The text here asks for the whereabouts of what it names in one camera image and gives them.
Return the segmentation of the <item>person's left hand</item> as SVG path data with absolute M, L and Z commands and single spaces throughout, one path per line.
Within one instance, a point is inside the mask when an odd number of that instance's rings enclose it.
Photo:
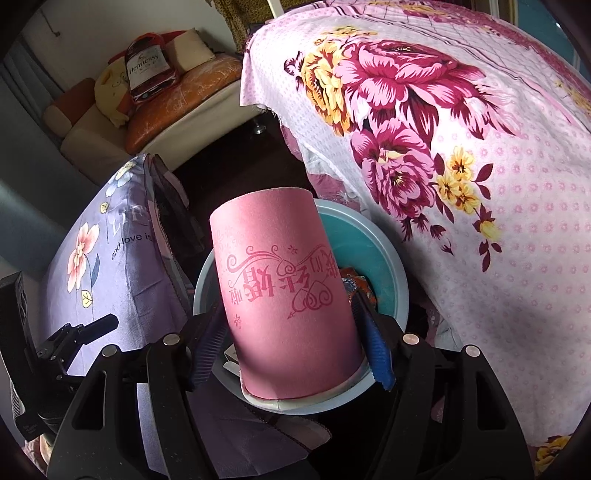
M 43 474 L 46 474 L 52 449 L 53 447 L 47 441 L 46 436 L 41 435 L 32 441 L 26 441 L 23 452 Z

